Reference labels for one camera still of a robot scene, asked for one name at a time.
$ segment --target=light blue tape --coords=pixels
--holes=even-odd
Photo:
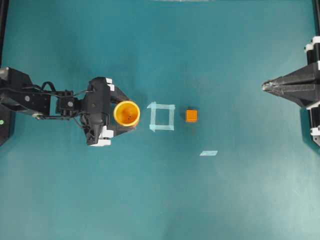
[[[200,156],[216,156],[218,153],[218,151],[214,150],[214,151],[202,151],[200,153]]]
[[[175,121],[175,109],[174,104],[157,104],[155,101],[151,102],[147,109],[151,109],[150,117],[150,129],[155,132],[156,130],[169,130],[174,131],[174,121]],[[168,109],[169,110],[169,125],[156,125],[156,109]]]

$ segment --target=small orange block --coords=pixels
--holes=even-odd
[[[185,121],[187,123],[196,123],[198,121],[198,111],[197,110],[185,111]]]

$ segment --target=teal surface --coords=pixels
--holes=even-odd
[[[261,91],[306,64],[314,34],[311,0],[12,0],[4,66],[75,92],[110,77],[141,119],[94,148],[73,121],[18,114],[0,148],[0,239],[319,239],[304,113]],[[149,129],[153,101],[176,106],[174,131]]]

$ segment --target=black cable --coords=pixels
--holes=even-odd
[[[18,93],[18,94],[40,94],[40,95],[50,95],[50,96],[54,96],[54,97],[57,97],[57,98],[70,98],[70,97],[75,97],[75,96],[78,96],[80,94],[84,94],[84,93],[93,93],[94,91],[93,90],[83,90],[83,91],[80,91],[76,94],[73,94],[73,95],[68,95],[68,96],[60,96],[60,95],[57,95],[57,94],[54,94],[54,93],[51,93],[51,92],[47,92],[47,91],[19,91],[19,90],[15,90],[15,89],[12,89],[10,87],[4,87],[4,88],[0,88],[0,90],[9,90],[11,92],[14,92],[14,93]]]
[[[52,92],[56,92],[55,85],[54,85],[52,82],[50,82],[50,81],[44,82],[44,83],[42,84],[42,86],[41,86],[41,89],[42,89],[42,90],[45,90],[46,85],[49,85],[49,87],[50,87],[50,89],[51,89]]]
[[[22,89],[39,89],[40,91],[42,91],[41,87],[39,85],[35,85],[35,84],[25,86]]]

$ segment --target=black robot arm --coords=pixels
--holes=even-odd
[[[80,94],[85,94],[83,99],[76,97]],[[55,115],[50,114],[51,97],[57,98]],[[11,111],[37,120],[74,119],[83,129],[86,143],[90,146],[110,145],[110,138],[133,129],[111,123],[111,104],[125,100],[129,98],[106,77],[96,77],[89,82],[87,90],[74,93],[57,91],[52,82],[35,85],[23,72],[10,67],[0,68],[0,117],[8,119]],[[12,129],[14,120],[5,124]],[[0,145],[7,139],[1,134],[8,135],[8,131],[0,129]]]

